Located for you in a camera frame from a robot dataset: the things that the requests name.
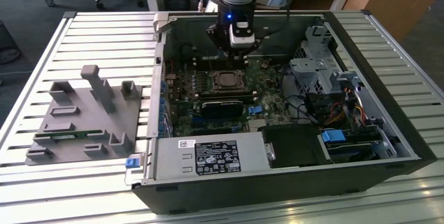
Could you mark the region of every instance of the yellow wire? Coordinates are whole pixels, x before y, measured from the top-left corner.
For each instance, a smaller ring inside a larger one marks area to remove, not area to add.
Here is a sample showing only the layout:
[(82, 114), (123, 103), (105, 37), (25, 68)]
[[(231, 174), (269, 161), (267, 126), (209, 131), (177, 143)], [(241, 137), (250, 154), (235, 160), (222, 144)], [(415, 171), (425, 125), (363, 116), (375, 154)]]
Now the yellow wire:
[(361, 120), (362, 120), (365, 118), (363, 109), (359, 106), (355, 106), (355, 108), (361, 111)]
[(345, 111), (334, 118), (331, 119), (326, 125), (330, 125), (331, 123), (337, 122), (342, 117), (345, 116)]

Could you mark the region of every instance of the barcode sticker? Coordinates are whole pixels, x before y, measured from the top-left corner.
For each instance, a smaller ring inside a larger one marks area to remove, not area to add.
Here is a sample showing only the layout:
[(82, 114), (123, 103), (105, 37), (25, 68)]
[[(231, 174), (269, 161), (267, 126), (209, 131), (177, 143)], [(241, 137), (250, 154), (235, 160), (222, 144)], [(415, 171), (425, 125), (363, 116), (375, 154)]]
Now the barcode sticker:
[(197, 140), (179, 140), (179, 148), (194, 148)]

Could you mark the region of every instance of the white sticker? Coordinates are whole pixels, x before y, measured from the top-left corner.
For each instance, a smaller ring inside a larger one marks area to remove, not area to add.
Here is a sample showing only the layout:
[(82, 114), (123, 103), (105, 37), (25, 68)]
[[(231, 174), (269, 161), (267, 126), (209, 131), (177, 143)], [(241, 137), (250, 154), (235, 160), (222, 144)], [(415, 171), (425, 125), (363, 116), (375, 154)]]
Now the white sticker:
[(179, 140), (179, 148), (194, 148), (197, 140)]
[(66, 136), (54, 136), (53, 137), (57, 140), (62, 140), (62, 139), (77, 139), (75, 135), (66, 135)]

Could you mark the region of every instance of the circuit board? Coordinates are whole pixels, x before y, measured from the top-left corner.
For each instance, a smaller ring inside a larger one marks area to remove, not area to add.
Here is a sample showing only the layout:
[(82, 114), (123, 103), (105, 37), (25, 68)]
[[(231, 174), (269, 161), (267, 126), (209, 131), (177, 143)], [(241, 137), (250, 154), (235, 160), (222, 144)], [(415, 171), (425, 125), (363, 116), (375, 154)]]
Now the circuit board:
[[(242, 76), (242, 81), (225, 81), (226, 87), (214, 83), (221, 76)], [(189, 65), (171, 76), (170, 101), (173, 106), (174, 136), (199, 136), (213, 134), (245, 133), (250, 129), (249, 121), (265, 120), (266, 125), (293, 123), (293, 116), (281, 94), (281, 73), (275, 66), (265, 63), (261, 57), (249, 58), (249, 66), (237, 71), (197, 71)], [(218, 90), (255, 91), (255, 101), (245, 104), (243, 113), (238, 117), (206, 119), (202, 116), (203, 101), (195, 96), (198, 92)], [(251, 113), (249, 108), (261, 107), (261, 112)]]

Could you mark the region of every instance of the desk leg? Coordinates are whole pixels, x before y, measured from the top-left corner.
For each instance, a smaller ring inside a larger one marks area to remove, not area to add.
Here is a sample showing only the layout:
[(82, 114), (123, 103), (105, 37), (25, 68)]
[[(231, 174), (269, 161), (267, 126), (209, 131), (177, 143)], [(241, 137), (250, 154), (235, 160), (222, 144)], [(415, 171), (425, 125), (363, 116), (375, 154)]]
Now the desk leg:
[(158, 0), (147, 0), (150, 11), (159, 11)]
[(45, 2), (47, 2), (49, 7), (54, 7), (55, 4), (55, 0), (45, 0)]
[(339, 11), (343, 9), (347, 0), (334, 0), (331, 11)]

